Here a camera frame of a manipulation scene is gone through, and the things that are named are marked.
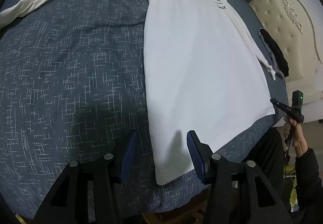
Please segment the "person right hand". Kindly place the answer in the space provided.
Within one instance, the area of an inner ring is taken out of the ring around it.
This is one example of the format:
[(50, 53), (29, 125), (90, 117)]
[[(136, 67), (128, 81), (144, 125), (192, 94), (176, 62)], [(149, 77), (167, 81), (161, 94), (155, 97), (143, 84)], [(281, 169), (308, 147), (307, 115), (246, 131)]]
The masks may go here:
[(287, 137), (290, 131), (293, 129), (292, 133), (292, 145), (296, 152), (296, 157), (301, 157), (308, 150), (308, 143), (304, 137), (302, 125), (297, 123), (294, 119), (285, 116), (285, 124), (283, 126), (283, 135)]

